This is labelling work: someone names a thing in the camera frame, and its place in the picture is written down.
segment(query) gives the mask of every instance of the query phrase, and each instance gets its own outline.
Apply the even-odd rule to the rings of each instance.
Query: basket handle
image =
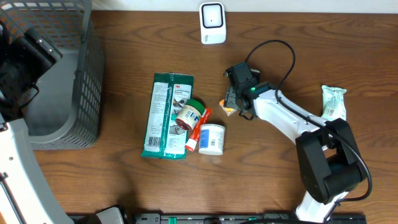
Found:
[[[88,26],[90,25],[91,17],[91,0],[83,0],[85,5],[85,15],[83,16],[83,22],[81,23],[81,37],[80,41],[85,43],[87,41]]]

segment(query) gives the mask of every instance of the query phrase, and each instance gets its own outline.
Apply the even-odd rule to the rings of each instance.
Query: white backdrop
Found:
[[[197,11],[204,0],[92,0],[96,10]],[[229,12],[398,13],[398,0],[222,0]]]

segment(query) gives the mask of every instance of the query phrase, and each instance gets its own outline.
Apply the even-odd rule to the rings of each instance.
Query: laundry basket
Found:
[[[63,55],[39,78],[40,93],[25,111],[34,149],[81,149],[96,141],[105,58],[90,15],[90,0],[0,0],[13,40],[34,27]]]

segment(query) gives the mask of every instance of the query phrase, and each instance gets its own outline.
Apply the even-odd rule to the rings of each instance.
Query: light green packet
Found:
[[[155,73],[142,157],[185,159],[188,132],[175,118],[192,93],[193,76]]]

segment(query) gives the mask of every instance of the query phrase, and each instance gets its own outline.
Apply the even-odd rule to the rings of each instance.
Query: tabletop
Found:
[[[337,212],[364,213],[368,223],[397,223],[397,15],[230,13],[226,42],[203,45],[197,12],[94,11],[106,52],[99,138],[88,149],[36,151],[67,213],[116,203],[133,212],[262,213],[293,210],[303,199],[294,144],[271,124],[227,117],[218,106],[229,85],[224,70],[270,39],[290,43],[297,64],[284,95],[322,114],[322,85],[347,89],[345,106],[374,190]],[[278,83],[289,49],[270,44],[249,65]],[[181,161],[141,157],[155,72],[193,75],[193,96],[213,109],[210,123],[227,127],[222,156],[187,153]],[[366,191],[361,183],[348,197]]]

